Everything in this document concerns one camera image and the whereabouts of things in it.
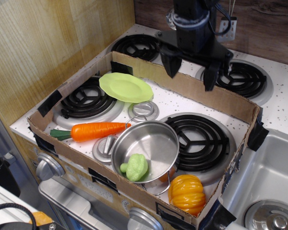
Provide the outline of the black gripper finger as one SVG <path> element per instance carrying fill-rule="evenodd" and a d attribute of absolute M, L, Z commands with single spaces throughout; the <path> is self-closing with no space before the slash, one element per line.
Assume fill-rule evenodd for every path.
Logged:
<path fill-rule="evenodd" d="M 181 67 L 181 53 L 180 52 L 173 52 L 166 49 L 160 50 L 161 60 L 163 66 L 166 70 L 166 73 L 171 77 L 174 78 L 177 74 L 178 70 Z"/>
<path fill-rule="evenodd" d="M 206 92 L 213 90 L 218 78 L 218 72 L 220 67 L 221 62 L 214 61 L 209 65 L 208 68 L 205 69 L 203 80 Z"/>

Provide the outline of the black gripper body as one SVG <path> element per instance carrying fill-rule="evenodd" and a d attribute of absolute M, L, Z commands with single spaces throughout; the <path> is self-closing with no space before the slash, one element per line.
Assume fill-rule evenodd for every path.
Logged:
<path fill-rule="evenodd" d="M 161 49 L 180 52 L 182 61 L 186 60 L 203 67 L 209 67 L 214 62 L 221 62 L 221 69 L 229 69 L 233 54 L 220 44 L 209 28 L 209 23 L 186 30 L 176 27 L 176 30 L 161 31 L 156 34 Z"/>

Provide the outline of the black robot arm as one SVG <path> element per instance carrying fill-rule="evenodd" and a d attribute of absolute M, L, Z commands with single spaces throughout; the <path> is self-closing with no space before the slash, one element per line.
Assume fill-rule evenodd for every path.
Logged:
<path fill-rule="evenodd" d="M 175 0 L 170 18 L 175 30 L 156 34 L 167 74 L 174 78 L 183 60 L 201 65 L 205 90 L 212 91 L 231 71 L 233 53 L 216 39 L 230 30 L 229 14 L 217 0 Z"/>

